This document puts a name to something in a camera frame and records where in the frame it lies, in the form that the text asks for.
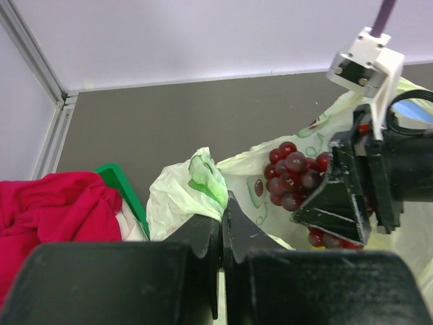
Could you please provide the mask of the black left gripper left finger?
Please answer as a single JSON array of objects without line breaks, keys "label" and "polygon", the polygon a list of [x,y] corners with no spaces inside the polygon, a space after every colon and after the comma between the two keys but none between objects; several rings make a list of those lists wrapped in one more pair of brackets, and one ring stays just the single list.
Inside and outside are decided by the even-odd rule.
[{"label": "black left gripper left finger", "polygon": [[162,242],[51,243],[26,259],[2,324],[211,324],[219,227],[198,217]]}]

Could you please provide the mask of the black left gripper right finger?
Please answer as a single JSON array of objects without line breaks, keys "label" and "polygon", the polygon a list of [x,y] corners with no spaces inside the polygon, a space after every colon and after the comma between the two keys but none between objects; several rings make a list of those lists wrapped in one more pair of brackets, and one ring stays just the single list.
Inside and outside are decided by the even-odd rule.
[{"label": "black left gripper right finger", "polygon": [[242,211],[223,215],[228,324],[428,324],[403,260],[386,251],[288,250]]}]

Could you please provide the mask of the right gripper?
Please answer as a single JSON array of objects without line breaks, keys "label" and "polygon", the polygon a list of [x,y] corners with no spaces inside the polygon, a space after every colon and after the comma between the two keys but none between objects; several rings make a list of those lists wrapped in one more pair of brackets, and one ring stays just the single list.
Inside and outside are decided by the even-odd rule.
[{"label": "right gripper", "polygon": [[[332,82],[369,99],[374,140],[365,149],[373,209],[384,234],[401,226],[402,201],[432,201],[432,128],[404,127],[394,112],[394,105],[403,101],[431,103],[432,92],[397,91],[405,57],[387,48],[389,40],[380,27],[365,27],[336,54],[327,74]],[[365,245],[371,227],[358,156],[348,140],[332,140],[329,153],[322,183],[293,213],[292,221]]]}]

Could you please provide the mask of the red grape bunch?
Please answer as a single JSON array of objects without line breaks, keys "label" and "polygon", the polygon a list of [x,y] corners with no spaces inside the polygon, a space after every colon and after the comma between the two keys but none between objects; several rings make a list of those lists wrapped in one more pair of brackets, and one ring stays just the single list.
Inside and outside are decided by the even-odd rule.
[{"label": "red grape bunch", "polygon": [[328,152],[311,158],[293,142],[282,142],[270,151],[264,168],[271,202],[289,212],[296,211],[322,183],[328,164]]}]

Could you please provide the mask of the light green plastic bag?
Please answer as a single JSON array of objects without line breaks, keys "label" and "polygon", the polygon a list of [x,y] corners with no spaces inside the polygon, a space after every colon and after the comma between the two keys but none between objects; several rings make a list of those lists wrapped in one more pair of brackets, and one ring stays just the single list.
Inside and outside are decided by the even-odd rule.
[{"label": "light green plastic bag", "polygon": [[[288,249],[308,249],[308,231],[291,221],[291,213],[271,203],[265,189],[264,168],[269,153],[285,141],[293,142],[309,158],[327,148],[337,131],[346,130],[353,110],[364,99],[349,91],[341,95],[310,126],[251,147],[246,152],[214,162],[207,147],[198,149],[185,162],[163,168],[150,186],[146,206],[150,238],[169,237],[195,214],[220,221],[233,192],[247,216],[266,234]],[[412,269],[427,295],[432,293],[432,205],[407,203],[402,226],[391,235],[374,230],[369,249],[400,255]]]}]

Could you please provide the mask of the white cloth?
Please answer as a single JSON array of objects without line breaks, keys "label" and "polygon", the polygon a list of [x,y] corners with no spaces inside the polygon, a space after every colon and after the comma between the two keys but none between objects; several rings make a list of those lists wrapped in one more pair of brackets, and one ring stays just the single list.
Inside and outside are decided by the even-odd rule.
[{"label": "white cloth", "polygon": [[122,200],[122,206],[116,214],[116,220],[119,224],[123,242],[144,242],[149,240],[143,225],[133,214],[125,199]]}]

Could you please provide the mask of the blue round plate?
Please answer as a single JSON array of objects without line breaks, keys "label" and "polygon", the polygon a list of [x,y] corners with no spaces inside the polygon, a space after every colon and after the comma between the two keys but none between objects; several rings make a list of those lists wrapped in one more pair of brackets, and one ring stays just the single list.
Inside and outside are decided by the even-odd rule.
[{"label": "blue round plate", "polygon": [[402,100],[393,105],[394,111],[414,120],[432,123],[432,102],[425,100]]}]

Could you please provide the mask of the red cloth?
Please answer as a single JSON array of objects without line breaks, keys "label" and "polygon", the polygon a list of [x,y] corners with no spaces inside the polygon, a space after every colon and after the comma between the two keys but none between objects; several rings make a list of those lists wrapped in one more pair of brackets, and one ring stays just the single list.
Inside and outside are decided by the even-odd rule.
[{"label": "red cloth", "polygon": [[90,171],[1,182],[1,300],[24,260],[50,242],[118,242],[122,197]]}]

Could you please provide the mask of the green plastic tray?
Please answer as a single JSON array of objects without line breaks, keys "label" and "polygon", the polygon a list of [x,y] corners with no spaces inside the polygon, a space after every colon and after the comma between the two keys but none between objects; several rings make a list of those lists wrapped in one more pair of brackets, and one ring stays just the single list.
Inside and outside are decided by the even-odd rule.
[{"label": "green plastic tray", "polygon": [[140,223],[145,239],[149,240],[150,231],[145,208],[120,166],[115,163],[108,163],[97,167],[94,171],[101,176],[107,186],[120,192],[120,195],[126,200],[135,218]]}]

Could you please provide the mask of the aluminium frame profile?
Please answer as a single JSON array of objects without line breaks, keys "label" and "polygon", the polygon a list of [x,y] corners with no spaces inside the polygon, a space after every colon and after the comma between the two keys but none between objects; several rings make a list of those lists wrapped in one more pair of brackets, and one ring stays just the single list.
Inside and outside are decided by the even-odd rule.
[{"label": "aluminium frame profile", "polygon": [[13,1],[1,2],[1,24],[50,100],[55,104],[54,116],[32,174],[33,179],[38,179],[57,170],[78,96],[66,93],[60,85]]}]

